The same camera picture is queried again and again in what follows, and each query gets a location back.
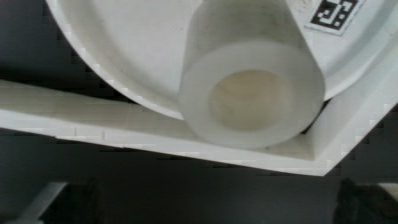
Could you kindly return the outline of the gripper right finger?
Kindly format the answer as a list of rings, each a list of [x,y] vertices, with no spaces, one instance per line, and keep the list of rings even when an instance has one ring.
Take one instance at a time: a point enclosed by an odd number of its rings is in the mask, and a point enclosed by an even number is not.
[[[341,181],[338,224],[398,224],[398,183]]]

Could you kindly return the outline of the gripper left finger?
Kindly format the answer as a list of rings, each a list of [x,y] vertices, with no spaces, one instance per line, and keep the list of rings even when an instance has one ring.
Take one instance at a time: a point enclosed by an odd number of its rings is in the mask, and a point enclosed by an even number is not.
[[[50,182],[11,224],[101,224],[98,182]]]

